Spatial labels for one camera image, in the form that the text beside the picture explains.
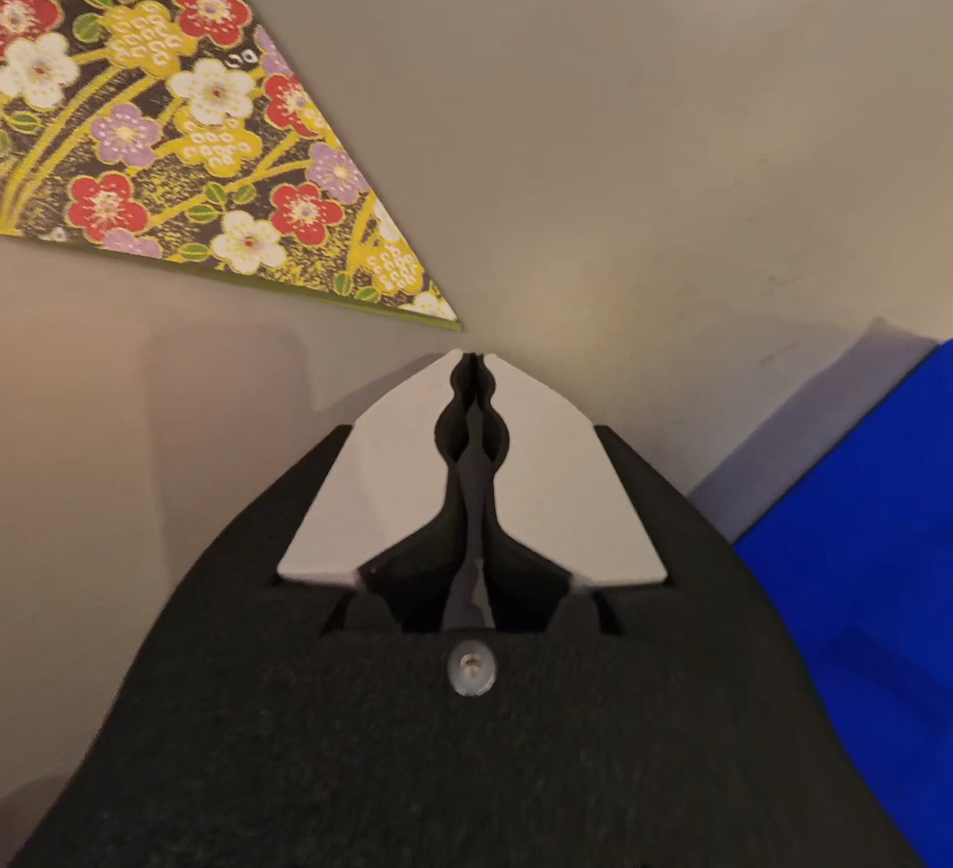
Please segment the green floral origami paper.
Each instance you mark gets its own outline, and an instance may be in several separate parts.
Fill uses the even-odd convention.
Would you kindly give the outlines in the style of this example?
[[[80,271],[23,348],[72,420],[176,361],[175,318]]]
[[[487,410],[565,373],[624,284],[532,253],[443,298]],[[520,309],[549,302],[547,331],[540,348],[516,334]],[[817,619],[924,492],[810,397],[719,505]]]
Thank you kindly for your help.
[[[459,330],[250,0],[1,0],[2,235]]]

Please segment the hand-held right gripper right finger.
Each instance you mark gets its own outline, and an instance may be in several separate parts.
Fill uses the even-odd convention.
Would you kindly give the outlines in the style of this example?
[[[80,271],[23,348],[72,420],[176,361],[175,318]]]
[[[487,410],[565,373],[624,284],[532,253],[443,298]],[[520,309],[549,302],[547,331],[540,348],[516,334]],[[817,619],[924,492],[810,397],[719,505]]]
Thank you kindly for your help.
[[[666,567],[596,427],[501,357],[475,366],[491,478],[483,579],[495,628],[544,631],[567,597],[661,587]]]

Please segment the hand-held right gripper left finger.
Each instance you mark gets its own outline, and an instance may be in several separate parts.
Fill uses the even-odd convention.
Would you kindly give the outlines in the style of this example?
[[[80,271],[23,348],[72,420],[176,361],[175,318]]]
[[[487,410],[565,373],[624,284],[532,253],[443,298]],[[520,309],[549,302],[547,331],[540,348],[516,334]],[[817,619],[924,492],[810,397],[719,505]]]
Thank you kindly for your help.
[[[451,350],[350,426],[277,575],[383,600],[404,629],[441,627],[466,558],[459,458],[474,358]]]

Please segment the blue plastic bin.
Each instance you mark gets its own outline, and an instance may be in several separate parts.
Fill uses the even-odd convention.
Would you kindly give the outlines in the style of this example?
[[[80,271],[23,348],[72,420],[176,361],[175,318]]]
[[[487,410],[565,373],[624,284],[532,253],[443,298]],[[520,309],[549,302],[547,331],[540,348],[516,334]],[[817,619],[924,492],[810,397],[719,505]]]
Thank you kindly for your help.
[[[927,354],[735,545],[857,769],[952,865],[952,343]]]

